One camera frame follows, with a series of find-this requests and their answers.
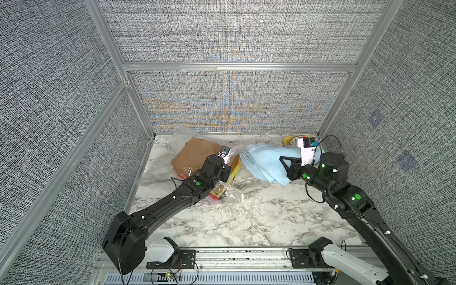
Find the clear plastic vacuum bag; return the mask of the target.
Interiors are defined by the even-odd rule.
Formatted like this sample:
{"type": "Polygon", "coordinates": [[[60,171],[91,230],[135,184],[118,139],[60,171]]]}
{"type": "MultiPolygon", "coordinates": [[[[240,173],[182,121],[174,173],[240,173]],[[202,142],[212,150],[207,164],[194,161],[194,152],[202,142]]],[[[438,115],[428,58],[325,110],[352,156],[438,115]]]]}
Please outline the clear plastic vacuum bag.
{"type": "Polygon", "coordinates": [[[232,147],[229,151],[223,150],[224,147],[225,144],[205,139],[192,129],[176,125],[171,139],[165,144],[165,148],[147,163],[141,178],[137,179],[137,184],[149,186],[167,181],[177,184],[195,174],[203,166],[207,156],[219,154],[232,170],[228,180],[217,183],[207,200],[211,203],[242,203],[245,200],[244,192],[232,185],[242,166],[239,156],[241,147],[232,147]]]}

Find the light blue trousers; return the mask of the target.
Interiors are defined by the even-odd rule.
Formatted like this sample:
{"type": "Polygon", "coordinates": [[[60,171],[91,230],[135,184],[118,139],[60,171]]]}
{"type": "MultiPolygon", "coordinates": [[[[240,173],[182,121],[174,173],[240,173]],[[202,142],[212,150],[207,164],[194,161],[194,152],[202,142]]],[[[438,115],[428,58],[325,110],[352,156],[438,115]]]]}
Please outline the light blue trousers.
{"type": "Polygon", "coordinates": [[[252,144],[239,154],[245,168],[253,177],[271,184],[288,186],[290,179],[280,161],[280,157],[294,157],[301,161],[301,149],[298,146],[274,146],[270,144],[252,144]]]}

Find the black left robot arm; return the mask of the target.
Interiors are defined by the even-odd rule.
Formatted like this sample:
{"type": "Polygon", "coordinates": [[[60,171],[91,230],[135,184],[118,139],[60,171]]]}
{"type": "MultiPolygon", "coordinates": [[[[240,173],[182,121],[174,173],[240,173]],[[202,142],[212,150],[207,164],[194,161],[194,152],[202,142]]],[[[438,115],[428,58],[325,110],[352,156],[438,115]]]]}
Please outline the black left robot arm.
{"type": "Polygon", "coordinates": [[[133,214],[118,213],[102,242],[118,272],[124,276],[134,271],[146,256],[148,237],[164,222],[209,196],[220,181],[227,182],[231,171],[219,154],[213,154],[165,198],[133,214]]]}

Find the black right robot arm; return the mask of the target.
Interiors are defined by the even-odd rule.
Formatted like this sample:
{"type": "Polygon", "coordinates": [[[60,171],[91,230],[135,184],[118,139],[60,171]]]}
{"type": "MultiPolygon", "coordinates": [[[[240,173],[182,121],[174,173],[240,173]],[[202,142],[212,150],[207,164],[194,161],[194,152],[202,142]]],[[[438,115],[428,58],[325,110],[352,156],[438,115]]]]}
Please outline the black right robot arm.
{"type": "Polygon", "coordinates": [[[397,239],[374,202],[348,181],[349,164],[342,154],[323,153],[317,167],[301,164],[295,157],[281,156],[287,177],[301,179],[322,193],[325,203],[348,222],[382,262],[375,267],[353,256],[327,238],[309,245],[309,258],[350,276],[363,285],[447,285],[449,281],[426,269],[397,239]]]}

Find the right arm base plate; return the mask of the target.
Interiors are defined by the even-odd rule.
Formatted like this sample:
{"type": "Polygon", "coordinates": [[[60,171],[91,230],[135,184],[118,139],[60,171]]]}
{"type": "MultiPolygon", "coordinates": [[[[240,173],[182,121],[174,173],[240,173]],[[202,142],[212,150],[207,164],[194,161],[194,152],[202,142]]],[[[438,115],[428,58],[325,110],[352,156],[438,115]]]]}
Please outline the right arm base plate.
{"type": "Polygon", "coordinates": [[[318,255],[313,250],[289,248],[286,251],[286,256],[294,269],[317,268],[319,266],[318,255]]]}

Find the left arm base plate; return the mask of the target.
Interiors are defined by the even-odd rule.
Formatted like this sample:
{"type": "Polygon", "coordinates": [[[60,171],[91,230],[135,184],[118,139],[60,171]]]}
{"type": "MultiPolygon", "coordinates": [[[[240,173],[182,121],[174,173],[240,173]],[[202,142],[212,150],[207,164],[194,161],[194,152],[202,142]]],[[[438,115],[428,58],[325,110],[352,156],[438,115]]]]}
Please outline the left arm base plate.
{"type": "Polygon", "coordinates": [[[146,268],[148,270],[158,269],[194,269],[197,251],[194,249],[180,250],[178,253],[172,254],[172,256],[166,262],[148,262],[146,268]]]}

